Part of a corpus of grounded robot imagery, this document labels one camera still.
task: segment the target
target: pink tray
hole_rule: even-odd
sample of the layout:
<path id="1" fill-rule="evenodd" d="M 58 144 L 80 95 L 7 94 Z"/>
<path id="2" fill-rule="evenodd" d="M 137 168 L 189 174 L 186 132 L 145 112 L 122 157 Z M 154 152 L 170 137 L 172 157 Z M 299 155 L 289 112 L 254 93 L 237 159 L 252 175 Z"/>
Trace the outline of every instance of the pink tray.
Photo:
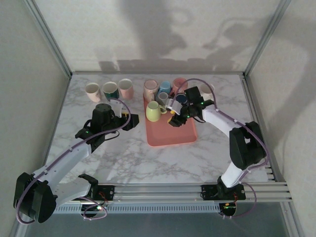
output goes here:
<path id="1" fill-rule="evenodd" d="M 144 100 L 144 109 L 146 114 L 147 101 Z M 161 115 L 159 121 L 150 122 L 146 120 L 147 142 L 152 147 L 169 146 L 176 144 L 186 144 L 195 142 L 198 138 L 194 120 L 189 118 L 185 125 L 173 127 L 168 124 L 172 117 L 170 112 Z"/>

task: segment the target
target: yellow mug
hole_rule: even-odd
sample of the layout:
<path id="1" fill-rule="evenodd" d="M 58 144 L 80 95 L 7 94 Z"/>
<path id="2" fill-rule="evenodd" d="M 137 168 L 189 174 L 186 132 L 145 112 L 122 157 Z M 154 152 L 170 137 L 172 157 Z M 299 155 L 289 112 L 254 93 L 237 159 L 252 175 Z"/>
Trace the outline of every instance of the yellow mug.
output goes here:
<path id="1" fill-rule="evenodd" d="M 146 117 L 150 122 L 157 122 L 161 114 L 167 113 L 164 106 L 158 104 L 157 101 L 149 102 L 146 108 Z"/>

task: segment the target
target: cup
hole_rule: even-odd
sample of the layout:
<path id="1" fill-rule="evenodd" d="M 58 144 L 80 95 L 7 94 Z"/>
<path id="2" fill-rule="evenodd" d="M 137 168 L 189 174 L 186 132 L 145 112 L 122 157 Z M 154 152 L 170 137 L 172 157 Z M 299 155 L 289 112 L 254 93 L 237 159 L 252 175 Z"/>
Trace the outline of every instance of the cup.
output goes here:
<path id="1" fill-rule="evenodd" d="M 146 117 L 150 122 L 157 122 L 161 114 L 167 113 L 167 110 L 158 104 L 157 101 L 149 102 L 146 108 Z"/>
<path id="2" fill-rule="evenodd" d="M 162 92 L 158 94 L 156 101 L 158 102 L 158 104 L 165 106 L 167 99 L 168 99 L 168 94 L 166 92 Z"/>
<path id="3" fill-rule="evenodd" d="M 167 94 L 169 94 L 171 92 L 171 83 L 168 82 L 167 80 L 163 81 L 160 86 L 159 86 L 159 90 L 157 93 L 157 96 L 162 93 L 165 92 Z"/>
<path id="4" fill-rule="evenodd" d="M 92 100 L 93 102 L 99 102 L 101 100 L 101 91 L 100 91 L 100 87 L 97 83 L 89 83 L 88 85 L 85 86 L 85 92 L 87 94 L 87 96 L 89 97 L 90 100 Z"/>
<path id="5" fill-rule="evenodd" d="M 107 82 L 102 86 L 103 93 L 105 97 L 109 100 L 110 98 L 119 98 L 118 85 L 113 82 Z"/>
<path id="6" fill-rule="evenodd" d="M 122 79 L 118 82 L 118 88 L 123 99 L 130 100 L 134 96 L 133 83 L 130 79 Z"/>
<path id="7" fill-rule="evenodd" d="M 152 79 L 145 81 L 145 83 L 144 83 L 144 97 L 148 103 L 155 100 L 158 89 L 159 89 L 159 85 L 158 85 L 157 81 L 152 80 Z"/>
<path id="8" fill-rule="evenodd" d="M 185 94 L 178 93 L 176 95 L 176 101 L 178 101 L 180 104 L 185 104 L 185 103 L 187 103 L 188 99 L 187 99 Z"/>
<path id="9" fill-rule="evenodd" d="M 214 92 L 214 86 L 212 84 L 209 84 Z M 213 94 L 211 92 L 211 90 L 208 88 L 207 85 L 205 85 L 204 83 L 202 85 L 199 86 L 199 92 L 201 94 L 201 96 L 203 96 L 203 100 L 214 100 Z"/>
<path id="10" fill-rule="evenodd" d="M 176 78 L 173 80 L 173 86 L 172 86 L 172 91 L 175 94 L 178 90 L 178 88 L 186 81 L 185 78 Z M 178 91 L 178 93 L 184 93 L 184 91 L 188 89 L 188 83 L 186 82 Z"/>

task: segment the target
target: marble table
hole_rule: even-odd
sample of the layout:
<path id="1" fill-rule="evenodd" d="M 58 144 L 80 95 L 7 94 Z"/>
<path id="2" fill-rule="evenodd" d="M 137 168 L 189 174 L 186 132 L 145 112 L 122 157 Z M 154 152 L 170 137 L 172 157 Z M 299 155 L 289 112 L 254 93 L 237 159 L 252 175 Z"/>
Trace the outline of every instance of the marble table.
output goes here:
<path id="1" fill-rule="evenodd" d="M 104 142 L 79 162 L 62 183 L 72 181 L 82 173 L 95 177 L 99 183 L 216 182 L 231 161 L 228 137 L 214 126 L 195 122 L 198 138 L 192 144 L 154 148 L 147 143 L 143 83 L 146 79 L 172 82 L 177 77 L 199 78 L 213 84 L 221 110 L 234 118 L 251 121 L 239 75 L 73 75 L 47 161 L 56 159 L 91 118 L 96 103 L 85 94 L 84 87 L 89 82 L 102 86 L 107 81 L 131 79 L 135 96 L 125 102 L 132 113 L 139 115 L 140 122 L 130 131 L 121 130 L 118 138 Z M 104 96 L 101 103 L 107 103 Z M 268 176 L 262 168 L 248 174 L 244 180 L 267 182 Z"/>

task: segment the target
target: gray floor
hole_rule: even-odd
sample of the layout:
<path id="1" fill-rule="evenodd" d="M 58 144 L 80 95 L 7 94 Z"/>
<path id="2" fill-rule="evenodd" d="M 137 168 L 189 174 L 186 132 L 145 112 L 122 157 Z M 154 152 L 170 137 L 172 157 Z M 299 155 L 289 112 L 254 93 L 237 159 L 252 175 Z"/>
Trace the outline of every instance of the gray floor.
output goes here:
<path id="1" fill-rule="evenodd" d="M 251 208 L 239 204 L 239 211 Z M 26 237 L 287 237 L 279 203 L 259 203 L 249 215 L 223 220 L 206 214 L 112 214 L 83 221 L 79 214 L 55 214 L 28 228 Z"/>

